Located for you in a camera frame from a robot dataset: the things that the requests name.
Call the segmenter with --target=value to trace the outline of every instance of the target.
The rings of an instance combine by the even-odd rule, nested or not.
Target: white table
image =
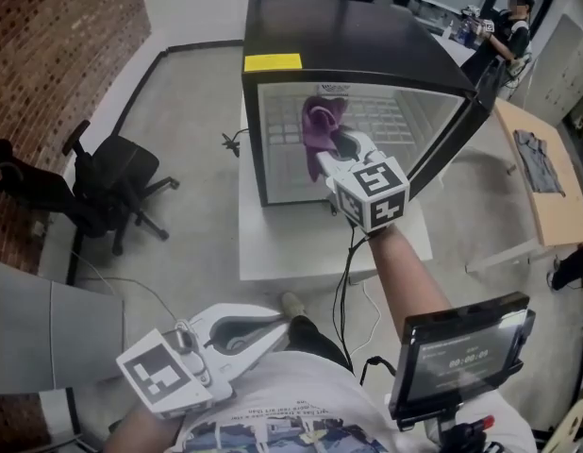
[[[242,101],[242,125],[247,127]],[[309,203],[263,208],[249,136],[241,134],[239,160],[239,263],[241,280],[291,279],[295,284],[335,285],[343,272],[351,228],[341,213],[332,216],[328,204]],[[396,225],[413,245],[421,260],[432,260],[432,249],[422,207],[409,203]],[[362,237],[357,231],[355,243]],[[367,244],[355,254],[351,281],[375,275],[375,264]]]

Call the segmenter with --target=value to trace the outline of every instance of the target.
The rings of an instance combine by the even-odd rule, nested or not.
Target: brick wall
[[[19,159],[62,172],[61,144],[149,32],[142,0],[0,0],[0,138]],[[37,272],[37,219],[0,193],[0,261]]]

